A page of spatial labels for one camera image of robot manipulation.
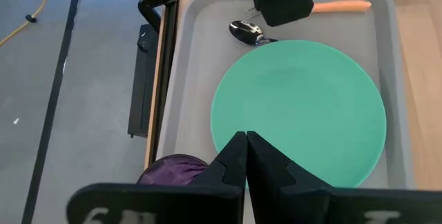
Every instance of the green plate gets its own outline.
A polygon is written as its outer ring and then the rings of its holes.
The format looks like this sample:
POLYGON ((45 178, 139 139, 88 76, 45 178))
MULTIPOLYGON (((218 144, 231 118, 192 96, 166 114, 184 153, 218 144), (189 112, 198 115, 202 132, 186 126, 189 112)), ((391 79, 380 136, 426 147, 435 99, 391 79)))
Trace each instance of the green plate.
POLYGON ((386 119, 375 84, 354 60, 289 40, 254 49, 227 71, 211 131, 218 152, 236 131, 256 131, 330 185, 356 187, 381 156, 386 119))

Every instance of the gray tray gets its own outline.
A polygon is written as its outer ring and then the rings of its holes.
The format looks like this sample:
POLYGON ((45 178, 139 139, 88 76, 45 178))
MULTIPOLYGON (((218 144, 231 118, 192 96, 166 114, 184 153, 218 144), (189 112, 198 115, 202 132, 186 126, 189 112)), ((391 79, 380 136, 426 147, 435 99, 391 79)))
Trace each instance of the gray tray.
MULTIPOLYGON (((262 16, 250 21, 261 26, 268 37, 333 46, 369 73, 385 105, 387 140, 378 165, 361 187, 413 188, 394 4, 392 0, 368 1, 372 8, 366 13, 312 15, 274 28, 262 16)), ((236 41, 228 26, 244 19, 252 6, 252 0, 191 0, 188 4, 180 22, 157 159, 173 153, 187 153, 206 162, 216 157, 210 130, 212 99, 229 67, 252 49, 236 41)), ((251 221, 249 203, 247 199, 245 223, 251 221)))

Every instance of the metal spoon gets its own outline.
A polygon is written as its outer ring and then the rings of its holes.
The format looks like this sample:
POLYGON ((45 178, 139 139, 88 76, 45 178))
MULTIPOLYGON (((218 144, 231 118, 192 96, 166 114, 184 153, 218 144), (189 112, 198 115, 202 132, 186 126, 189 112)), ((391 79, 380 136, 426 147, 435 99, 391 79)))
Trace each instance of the metal spoon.
POLYGON ((229 26, 230 33, 243 44, 258 46, 278 41, 272 38, 266 38, 262 30, 248 21, 233 21, 229 26))

